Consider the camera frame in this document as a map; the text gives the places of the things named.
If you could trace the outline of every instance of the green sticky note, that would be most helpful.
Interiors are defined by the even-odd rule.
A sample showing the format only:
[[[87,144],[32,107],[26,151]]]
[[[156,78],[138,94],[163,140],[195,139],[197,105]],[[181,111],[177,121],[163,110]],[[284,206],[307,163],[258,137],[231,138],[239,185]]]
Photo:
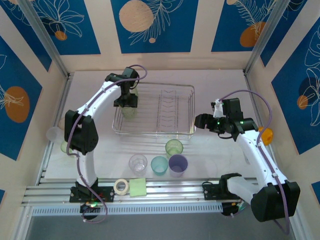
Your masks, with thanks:
[[[130,197],[147,195],[147,186],[145,178],[130,179]]]

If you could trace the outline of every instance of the green cup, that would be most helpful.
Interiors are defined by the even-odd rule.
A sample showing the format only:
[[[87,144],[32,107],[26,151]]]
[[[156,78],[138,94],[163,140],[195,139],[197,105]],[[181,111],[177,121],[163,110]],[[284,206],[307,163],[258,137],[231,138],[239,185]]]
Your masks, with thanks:
[[[177,139],[171,139],[165,145],[165,151],[168,159],[175,154],[181,154],[184,150],[183,144]]]

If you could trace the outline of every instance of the dish rack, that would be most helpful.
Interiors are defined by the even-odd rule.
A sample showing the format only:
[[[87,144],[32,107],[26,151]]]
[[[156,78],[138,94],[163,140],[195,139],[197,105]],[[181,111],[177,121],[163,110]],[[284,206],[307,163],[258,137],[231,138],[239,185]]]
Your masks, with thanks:
[[[140,82],[138,107],[117,107],[112,129],[120,135],[190,139],[196,131],[192,85]]]

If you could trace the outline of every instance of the purple cup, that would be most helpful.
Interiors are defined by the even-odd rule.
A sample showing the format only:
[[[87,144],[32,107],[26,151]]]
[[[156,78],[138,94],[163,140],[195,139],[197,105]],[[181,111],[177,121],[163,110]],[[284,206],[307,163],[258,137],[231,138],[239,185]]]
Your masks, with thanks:
[[[188,168],[188,160],[181,154],[172,155],[169,159],[171,177],[179,178]]]

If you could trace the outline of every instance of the tape roll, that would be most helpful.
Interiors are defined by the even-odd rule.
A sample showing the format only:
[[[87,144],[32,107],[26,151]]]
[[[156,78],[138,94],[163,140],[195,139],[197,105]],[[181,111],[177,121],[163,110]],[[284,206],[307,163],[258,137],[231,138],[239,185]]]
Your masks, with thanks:
[[[123,183],[125,185],[123,190],[119,190],[117,188],[117,185],[119,183]],[[117,181],[115,181],[114,186],[113,186],[114,192],[118,195],[126,195],[129,192],[129,183],[127,182],[127,180],[120,178]]]

